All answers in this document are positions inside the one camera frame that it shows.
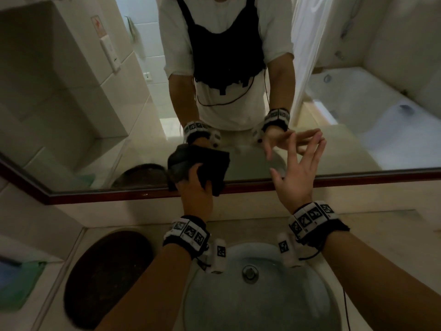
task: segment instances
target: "mirror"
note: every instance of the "mirror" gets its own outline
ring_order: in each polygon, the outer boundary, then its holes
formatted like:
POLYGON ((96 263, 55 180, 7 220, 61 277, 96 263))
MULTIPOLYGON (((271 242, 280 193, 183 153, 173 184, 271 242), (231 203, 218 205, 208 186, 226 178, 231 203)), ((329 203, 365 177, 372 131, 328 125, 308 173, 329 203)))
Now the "mirror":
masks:
POLYGON ((441 0, 34 1, 0 3, 0 161, 48 194, 167 189, 187 137, 269 181, 284 128, 319 177, 441 166, 441 0))

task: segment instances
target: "tracking wristband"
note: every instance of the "tracking wristband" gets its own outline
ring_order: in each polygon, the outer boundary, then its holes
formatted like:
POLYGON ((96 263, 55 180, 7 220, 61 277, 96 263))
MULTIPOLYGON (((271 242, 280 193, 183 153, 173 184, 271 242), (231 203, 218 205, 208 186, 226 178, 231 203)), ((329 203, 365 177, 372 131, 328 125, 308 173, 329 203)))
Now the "tracking wristband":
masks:
POLYGON ((211 133, 208 126, 201 121, 187 123, 184 127, 184 142, 191 144, 200 137, 210 139, 211 133))
POLYGON ((270 110, 263 122, 262 131, 265 132, 271 125, 281 127, 283 131, 288 130, 290 115, 286 108, 270 110))
POLYGON ((177 244, 190 253, 191 259, 200 257, 207 250, 210 233, 199 217, 185 215, 173 223, 172 229, 164 235, 162 246, 177 244))
POLYGON ((321 251, 326 238, 333 231, 349 231, 338 215, 324 201, 307 203, 288 219, 296 241, 321 251))

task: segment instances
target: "white shirt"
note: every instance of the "white shirt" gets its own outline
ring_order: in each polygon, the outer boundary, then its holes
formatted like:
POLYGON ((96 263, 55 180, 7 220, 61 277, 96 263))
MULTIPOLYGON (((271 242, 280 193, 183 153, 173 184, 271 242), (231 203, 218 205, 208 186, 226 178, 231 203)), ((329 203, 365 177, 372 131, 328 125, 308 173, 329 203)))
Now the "white shirt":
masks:
MULTIPOLYGON (((227 30, 246 4, 246 0, 227 0, 222 3, 215 0, 184 2, 195 23, 212 33, 227 30)), ((256 7, 265 63, 268 64, 287 52, 293 53, 291 0, 256 0, 256 7)), ((193 75, 195 67, 188 27, 176 0, 162 0, 159 8, 159 28, 167 77, 172 74, 193 75)), ((243 88, 242 84, 232 84, 227 87, 226 95, 222 96, 218 89, 209 88, 202 82, 195 83, 200 119, 219 130, 241 131, 258 125, 265 117, 264 80, 262 71, 255 77, 250 89, 243 88), (214 107, 203 106, 231 102, 248 89, 248 93, 234 103, 214 107)))

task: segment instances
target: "white bathtub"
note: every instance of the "white bathtub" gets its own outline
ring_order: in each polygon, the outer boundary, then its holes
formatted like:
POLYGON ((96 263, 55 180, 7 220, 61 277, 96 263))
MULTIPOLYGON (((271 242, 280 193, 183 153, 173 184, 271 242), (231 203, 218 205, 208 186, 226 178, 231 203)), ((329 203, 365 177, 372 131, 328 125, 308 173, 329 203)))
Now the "white bathtub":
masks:
POLYGON ((441 121, 361 67, 314 74, 306 93, 384 170, 441 166, 441 121))

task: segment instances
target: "shirt sleeve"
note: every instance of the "shirt sleeve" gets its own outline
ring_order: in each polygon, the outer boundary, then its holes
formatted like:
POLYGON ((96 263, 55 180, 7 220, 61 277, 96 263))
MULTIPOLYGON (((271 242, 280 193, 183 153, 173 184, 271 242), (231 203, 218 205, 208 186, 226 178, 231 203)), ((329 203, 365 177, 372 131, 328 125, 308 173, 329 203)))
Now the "shirt sleeve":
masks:
POLYGON ((162 0, 159 30, 164 48, 167 78, 172 74, 193 75, 195 66, 187 24, 176 0, 162 0))
POLYGON ((292 1, 257 0, 257 9, 265 63, 268 64, 285 53, 292 54, 292 1))

